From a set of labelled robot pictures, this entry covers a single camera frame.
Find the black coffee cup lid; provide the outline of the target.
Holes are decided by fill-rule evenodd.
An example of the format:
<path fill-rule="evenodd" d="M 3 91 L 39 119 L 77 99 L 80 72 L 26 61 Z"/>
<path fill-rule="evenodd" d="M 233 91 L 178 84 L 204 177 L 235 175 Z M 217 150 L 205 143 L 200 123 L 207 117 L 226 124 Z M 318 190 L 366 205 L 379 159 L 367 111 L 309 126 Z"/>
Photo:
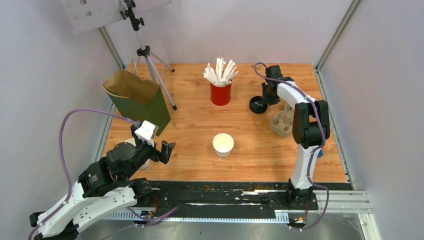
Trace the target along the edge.
<path fill-rule="evenodd" d="M 249 109 L 255 114 L 263 114 L 268 108 L 268 104 L 263 101 L 262 96 L 254 96 L 249 101 Z"/>

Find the green paper bag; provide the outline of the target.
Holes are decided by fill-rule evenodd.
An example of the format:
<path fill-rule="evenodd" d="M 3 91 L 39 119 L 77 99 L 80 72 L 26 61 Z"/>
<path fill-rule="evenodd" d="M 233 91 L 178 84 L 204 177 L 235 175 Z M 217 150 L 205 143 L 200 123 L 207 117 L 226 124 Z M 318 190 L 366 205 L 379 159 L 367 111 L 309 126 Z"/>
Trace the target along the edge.
<path fill-rule="evenodd" d="M 102 87 L 123 117 L 158 126 L 156 136 L 171 120 L 161 86 L 152 80 L 118 69 Z"/>

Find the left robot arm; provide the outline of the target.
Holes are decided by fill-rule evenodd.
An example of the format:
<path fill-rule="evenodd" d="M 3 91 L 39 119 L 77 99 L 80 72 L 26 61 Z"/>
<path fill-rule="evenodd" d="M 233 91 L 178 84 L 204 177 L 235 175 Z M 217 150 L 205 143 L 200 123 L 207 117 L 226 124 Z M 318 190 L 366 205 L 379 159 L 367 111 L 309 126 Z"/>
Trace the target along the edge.
<path fill-rule="evenodd" d="M 153 138 L 157 126 L 144 121 L 130 127 L 134 142 L 121 142 L 90 164 L 60 201 L 30 215 L 30 240 L 75 240 L 95 222 L 120 209 L 149 206 L 153 189 L 146 178 L 132 176 L 147 162 L 167 164 L 176 143 Z"/>

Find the white paper coffee cup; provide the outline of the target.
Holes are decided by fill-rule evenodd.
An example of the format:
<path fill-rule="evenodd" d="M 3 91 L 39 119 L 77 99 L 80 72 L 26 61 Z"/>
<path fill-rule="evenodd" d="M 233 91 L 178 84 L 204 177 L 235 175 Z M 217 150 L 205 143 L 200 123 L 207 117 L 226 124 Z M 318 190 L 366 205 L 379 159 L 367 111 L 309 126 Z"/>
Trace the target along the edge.
<path fill-rule="evenodd" d="M 221 158 L 227 158 L 233 150 L 235 141 L 233 137 L 227 133 L 219 133 L 214 136 L 212 146 L 216 155 Z"/>

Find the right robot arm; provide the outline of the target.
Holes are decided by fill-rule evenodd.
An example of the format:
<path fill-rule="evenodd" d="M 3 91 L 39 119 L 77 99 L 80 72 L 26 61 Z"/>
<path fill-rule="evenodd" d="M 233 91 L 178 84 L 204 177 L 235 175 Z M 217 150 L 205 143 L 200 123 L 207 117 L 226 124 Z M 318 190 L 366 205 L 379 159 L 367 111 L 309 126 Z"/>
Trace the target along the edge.
<path fill-rule="evenodd" d="M 297 155 L 283 199 L 288 207 L 298 209 L 313 198 L 316 160 L 330 136 L 329 106 L 306 94 L 291 77 L 284 77 L 278 65 L 266 67 L 264 79 L 264 103 L 274 105 L 283 99 L 294 110 L 292 135 Z"/>

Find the stack of white cups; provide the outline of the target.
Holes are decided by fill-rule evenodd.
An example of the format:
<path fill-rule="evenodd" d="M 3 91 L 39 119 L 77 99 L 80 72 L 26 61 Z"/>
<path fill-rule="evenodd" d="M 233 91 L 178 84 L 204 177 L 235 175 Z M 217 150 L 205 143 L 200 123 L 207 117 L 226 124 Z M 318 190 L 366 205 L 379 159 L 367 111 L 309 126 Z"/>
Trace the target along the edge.
<path fill-rule="evenodd" d="M 133 145 L 134 147 L 136 146 L 136 142 L 134 140 L 134 138 L 128 138 L 127 140 L 124 141 L 127 144 Z M 146 171 L 150 168 L 151 166 L 151 160 L 149 158 L 146 158 L 142 152 L 137 152 L 136 155 L 136 161 L 137 164 L 139 165 L 138 170 L 139 171 Z"/>

